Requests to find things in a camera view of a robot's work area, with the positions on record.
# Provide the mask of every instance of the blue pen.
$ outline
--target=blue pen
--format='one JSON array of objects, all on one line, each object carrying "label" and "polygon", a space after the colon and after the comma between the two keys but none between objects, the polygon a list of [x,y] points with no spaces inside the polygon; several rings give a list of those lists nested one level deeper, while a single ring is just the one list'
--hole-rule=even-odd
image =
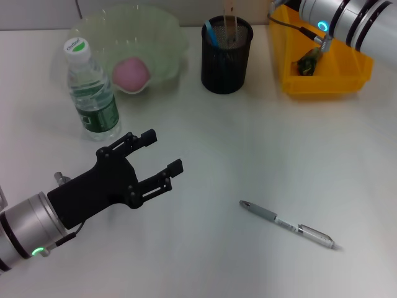
[{"label": "blue pen", "polygon": [[205,21],[205,26],[207,28],[208,35],[210,36],[211,43],[214,47],[219,48],[218,40],[216,39],[215,32],[212,29],[211,23],[209,20]]}]

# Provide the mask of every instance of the blue led light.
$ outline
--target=blue led light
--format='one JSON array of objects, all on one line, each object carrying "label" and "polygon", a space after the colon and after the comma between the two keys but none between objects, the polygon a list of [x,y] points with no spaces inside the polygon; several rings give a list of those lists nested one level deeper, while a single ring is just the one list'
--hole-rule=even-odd
[{"label": "blue led light", "polygon": [[318,22],[318,28],[321,31],[327,32],[328,31],[328,23],[325,20],[322,20],[321,22]]}]

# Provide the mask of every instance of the pink ball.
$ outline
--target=pink ball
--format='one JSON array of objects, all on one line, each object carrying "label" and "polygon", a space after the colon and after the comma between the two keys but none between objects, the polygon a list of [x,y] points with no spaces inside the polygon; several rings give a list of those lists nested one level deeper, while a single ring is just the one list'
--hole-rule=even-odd
[{"label": "pink ball", "polygon": [[150,73],[139,58],[121,61],[113,70],[113,83],[128,92],[137,92],[149,81]]}]

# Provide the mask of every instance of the green led light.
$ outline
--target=green led light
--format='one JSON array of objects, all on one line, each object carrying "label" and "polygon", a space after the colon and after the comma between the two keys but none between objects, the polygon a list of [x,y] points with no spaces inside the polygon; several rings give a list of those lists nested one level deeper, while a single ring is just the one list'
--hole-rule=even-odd
[{"label": "green led light", "polygon": [[44,250],[44,247],[36,248],[36,249],[33,251],[32,256],[36,255],[37,253],[41,253],[43,250]]}]

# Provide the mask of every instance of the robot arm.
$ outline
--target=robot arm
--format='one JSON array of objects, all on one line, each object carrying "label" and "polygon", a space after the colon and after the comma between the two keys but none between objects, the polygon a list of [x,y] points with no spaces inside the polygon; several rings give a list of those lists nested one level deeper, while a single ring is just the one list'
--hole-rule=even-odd
[{"label": "robot arm", "polygon": [[[73,239],[76,233],[66,233],[85,220],[122,203],[137,209],[144,202],[172,189],[171,178],[183,172],[181,160],[176,160],[158,174],[138,181],[135,170],[126,157],[137,149],[156,142],[156,133],[149,130],[141,135],[126,134],[96,153],[97,163],[88,172],[74,179],[56,173],[58,188],[48,195],[39,193],[0,214],[0,274],[23,259],[50,250]],[[0,190],[0,210],[7,206]]]},{"label": "robot arm", "polygon": [[[276,0],[276,7],[287,1]],[[397,69],[397,6],[388,0],[290,0],[300,19]]]}]

